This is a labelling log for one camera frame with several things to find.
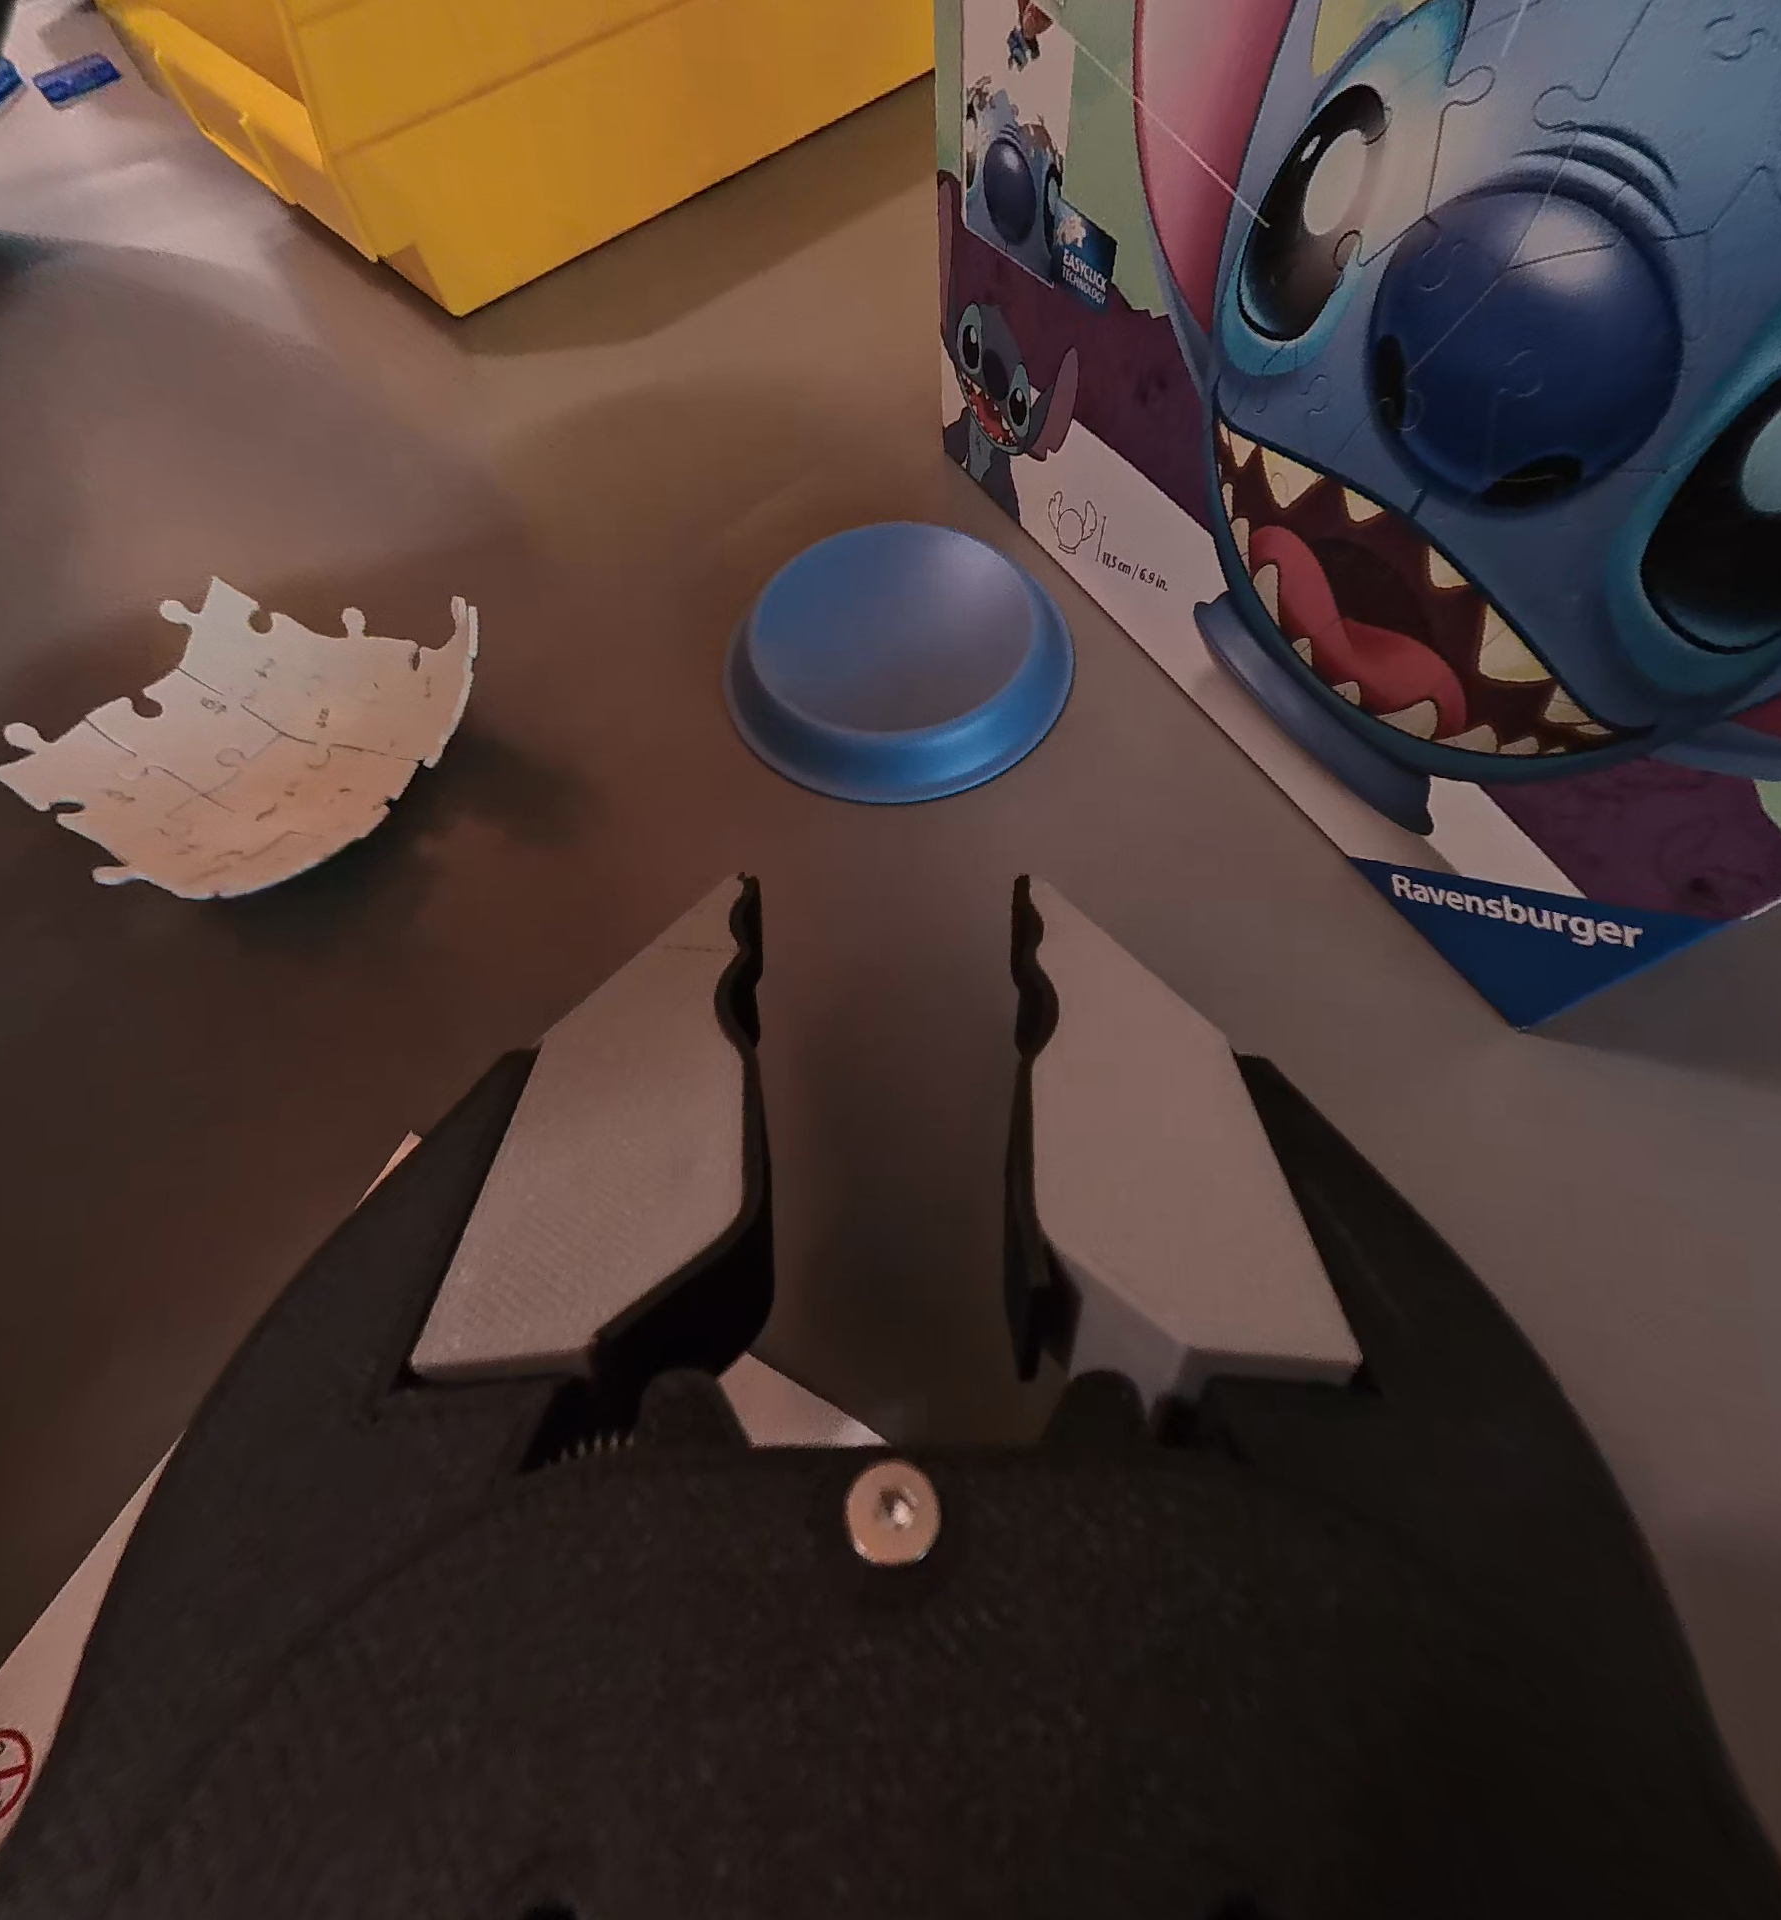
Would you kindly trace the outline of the blue round ball stand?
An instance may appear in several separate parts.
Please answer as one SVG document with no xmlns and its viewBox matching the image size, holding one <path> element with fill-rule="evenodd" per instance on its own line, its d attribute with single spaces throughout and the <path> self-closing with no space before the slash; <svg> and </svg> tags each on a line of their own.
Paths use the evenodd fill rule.
<svg viewBox="0 0 1781 1920">
<path fill-rule="evenodd" d="M 733 638 L 725 698 L 793 784 L 911 805 L 1024 759 L 1071 677 L 1067 622 L 1019 564 L 945 525 L 877 520 L 782 566 Z"/>
</svg>

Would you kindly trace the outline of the white folded leaflet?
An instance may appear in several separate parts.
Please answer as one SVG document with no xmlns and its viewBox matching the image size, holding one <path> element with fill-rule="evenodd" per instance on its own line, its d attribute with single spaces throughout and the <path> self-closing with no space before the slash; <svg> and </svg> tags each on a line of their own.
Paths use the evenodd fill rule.
<svg viewBox="0 0 1781 1920">
<path fill-rule="evenodd" d="M 635 1355 L 586 1380 L 434 1384 L 408 1351 L 492 1160 L 489 1113 L 407 1147 L 218 1377 L 173 1452 L 0 1669 L 0 1850 L 71 1696 L 97 1786 L 156 1812 L 291 1649 L 519 1475 L 628 1444 Z"/>
</svg>

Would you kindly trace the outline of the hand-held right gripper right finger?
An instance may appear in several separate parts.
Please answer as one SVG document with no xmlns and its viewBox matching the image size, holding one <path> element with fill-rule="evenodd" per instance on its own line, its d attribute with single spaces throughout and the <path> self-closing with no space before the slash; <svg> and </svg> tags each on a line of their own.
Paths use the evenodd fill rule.
<svg viewBox="0 0 1781 1920">
<path fill-rule="evenodd" d="M 1013 891 L 1005 1154 L 1018 1368 L 1343 1384 L 1358 1343 L 1223 1032 L 1042 879 Z"/>
</svg>

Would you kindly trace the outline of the cartoon printed puzzle box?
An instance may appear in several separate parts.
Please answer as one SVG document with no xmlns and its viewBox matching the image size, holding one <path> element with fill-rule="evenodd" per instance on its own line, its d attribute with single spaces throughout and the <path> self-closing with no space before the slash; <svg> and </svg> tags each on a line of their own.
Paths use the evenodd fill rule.
<svg viewBox="0 0 1781 1920">
<path fill-rule="evenodd" d="M 1510 1026 L 1781 904 L 1781 3 L 933 28 L 991 499 Z"/>
</svg>

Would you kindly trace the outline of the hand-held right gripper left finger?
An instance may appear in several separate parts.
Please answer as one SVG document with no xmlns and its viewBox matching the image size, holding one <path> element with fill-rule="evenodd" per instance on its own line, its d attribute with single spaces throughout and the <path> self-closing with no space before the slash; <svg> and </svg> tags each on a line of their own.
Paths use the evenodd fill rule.
<svg viewBox="0 0 1781 1920">
<path fill-rule="evenodd" d="M 720 883 L 542 1037 L 410 1367 L 596 1379 L 756 1221 L 759 886 Z"/>
</svg>

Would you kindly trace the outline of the assembled curved puzzle section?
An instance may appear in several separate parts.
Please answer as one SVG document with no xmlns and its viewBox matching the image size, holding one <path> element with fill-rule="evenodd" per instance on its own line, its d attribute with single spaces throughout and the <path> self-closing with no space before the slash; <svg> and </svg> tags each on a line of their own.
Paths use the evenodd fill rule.
<svg viewBox="0 0 1781 1920">
<path fill-rule="evenodd" d="M 300 875 L 371 832 L 413 773 L 434 765 L 464 714 L 475 607 L 449 604 L 446 644 L 338 638 L 212 581 L 175 670 L 57 739 L 3 729 L 0 782 L 113 857 L 98 883 L 148 879 L 180 899 L 242 897 Z"/>
</svg>

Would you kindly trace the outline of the yellow plastic bin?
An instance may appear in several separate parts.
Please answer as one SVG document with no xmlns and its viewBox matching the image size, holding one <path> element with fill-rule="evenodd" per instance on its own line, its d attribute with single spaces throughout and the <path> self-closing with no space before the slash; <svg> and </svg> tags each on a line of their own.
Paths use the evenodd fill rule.
<svg viewBox="0 0 1781 1920">
<path fill-rule="evenodd" d="M 454 316 L 931 67 L 920 3 L 103 3 L 281 200 Z"/>
</svg>

